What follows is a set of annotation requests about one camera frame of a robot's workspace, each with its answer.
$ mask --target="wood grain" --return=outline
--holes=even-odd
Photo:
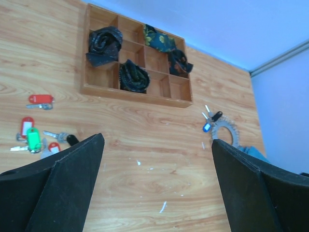
[[[205,104],[223,111],[240,144],[263,151],[249,74],[187,48],[194,104],[186,109],[81,95],[84,11],[78,0],[0,2],[0,173],[40,158],[9,151],[21,145],[15,135],[25,116],[40,131],[80,140],[101,132],[84,232],[230,231],[201,112]],[[53,110],[25,108],[29,95],[46,93]]]

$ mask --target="red key tag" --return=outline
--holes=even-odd
[[[50,150],[53,154],[56,154],[58,153],[60,150],[60,145],[59,143],[51,143],[49,146],[48,146],[48,150]]]
[[[29,97],[29,102],[32,104],[53,103],[55,99],[49,94],[33,94]]]
[[[25,117],[21,120],[20,135],[22,138],[26,138],[27,130],[34,127],[34,120],[31,117]]]

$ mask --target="green key tag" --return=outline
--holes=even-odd
[[[40,132],[38,129],[31,127],[27,130],[28,148],[30,151],[41,149]]]

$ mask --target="silver key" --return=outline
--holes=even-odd
[[[52,136],[53,138],[57,139],[59,143],[62,143],[62,144],[67,143],[67,136],[69,135],[68,133],[65,133],[65,132],[55,134],[55,133],[51,133],[48,131],[43,131],[43,134]]]
[[[13,146],[10,151],[29,151],[28,146]]]
[[[24,139],[23,137],[21,137],[20,132],[18,132],[16,134],[16,140],[19,141],[19,142],[23,142],[23,143],[27,143],[28,142],[27,139]]]
[[[26,105],[27,109],[33,109],[33,108],[40,108],[44,110],[51,110],[53,109],[53,104],[50,103],[44,103],[44,104],[30,104]]]
[[[48,150],[47,139],[43,138],[42,143],[43,143],[43,152],[41,154],[41,159],[53,155],[53,153],[50,150]]]

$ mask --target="white mark on table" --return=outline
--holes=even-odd
[[[163,210],[165,209],[165,206],[166,206],[166,202],[163,203],[163,206],[162,206],[162,209],[161,209],[160,213],[163,212]]]

